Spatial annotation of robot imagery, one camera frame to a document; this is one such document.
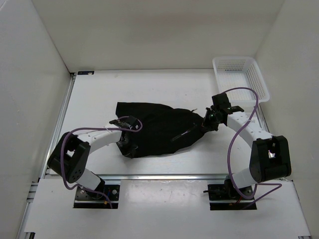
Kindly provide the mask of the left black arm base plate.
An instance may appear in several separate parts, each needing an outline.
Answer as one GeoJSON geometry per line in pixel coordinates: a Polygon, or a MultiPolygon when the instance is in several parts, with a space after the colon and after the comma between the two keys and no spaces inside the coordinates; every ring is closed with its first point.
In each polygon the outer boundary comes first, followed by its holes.
{"type": "Polygon", "coordinates": [[[104,188],[101,190],[110,201],[108,201],[105,196],[92,193],[84,190],[81,187],[77,187],[73,208],[75,209],[117,209],[119,206],[119,195],[120,195],[120,185],[119,184],[105,184],[104,188]]]}

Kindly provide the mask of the black shorts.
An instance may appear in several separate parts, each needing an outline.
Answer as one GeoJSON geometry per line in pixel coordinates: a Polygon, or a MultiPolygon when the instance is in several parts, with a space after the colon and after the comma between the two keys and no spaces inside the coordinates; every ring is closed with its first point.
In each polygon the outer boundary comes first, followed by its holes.
{"type": "Polygon", "coordinates": [[[201,131],[203,118],[188,109],[174,109],[153,103],[118,102],[117,117],[133,116],[143,128],[130,133],[137,145],[134,158],[174,154],[201,139],[207,132],[201,131]]]}

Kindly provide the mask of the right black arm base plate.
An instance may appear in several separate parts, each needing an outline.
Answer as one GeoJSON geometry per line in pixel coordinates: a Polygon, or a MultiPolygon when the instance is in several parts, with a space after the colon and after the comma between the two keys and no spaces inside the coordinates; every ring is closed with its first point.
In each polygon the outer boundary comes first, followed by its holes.
{"type": "Polygon", "coordinates": [[[254,198],[245,199],[233,188],[230,180],[224,184],[208,184],[203,191],[208,194],[211,211],[256,210],[254,198]]]}

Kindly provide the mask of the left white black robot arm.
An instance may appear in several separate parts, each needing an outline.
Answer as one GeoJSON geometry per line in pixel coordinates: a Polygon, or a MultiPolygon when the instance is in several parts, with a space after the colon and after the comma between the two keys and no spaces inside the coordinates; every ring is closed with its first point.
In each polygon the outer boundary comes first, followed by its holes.
{"type": "Polygon", "coordinates": [[[104,127],[83,127],[65,133],[51,153],[47,166],[69,184],[84,188],[93,199],[103,197],[103,180],[86,168],[88,157],[96,150],[120,141],[123,132],[138,132],[142,126],[109,124],[104,127]]]}

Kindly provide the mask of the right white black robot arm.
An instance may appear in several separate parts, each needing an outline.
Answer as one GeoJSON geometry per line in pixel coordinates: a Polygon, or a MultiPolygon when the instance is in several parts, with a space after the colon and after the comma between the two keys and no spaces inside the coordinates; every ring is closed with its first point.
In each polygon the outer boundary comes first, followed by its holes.
{"type": "Polygon", "coordinates": [[[207,108],[202,127],[208,131],[216,131],[220,124],[235,131],[227,150],[228,178],[224,182],[226,197],[235,199],[240,195],[250,200],[257,189],[254,188],[250,195],[245,195],[242,193],[243,188],[291,175],[289,144],[284,136],[274,136],[263,130],[239,106],[219,110],[207,108]],[[249,166],[232,173],[231,149],[237,137],[241,137],[250,146],[251,154],[249,166]]]}

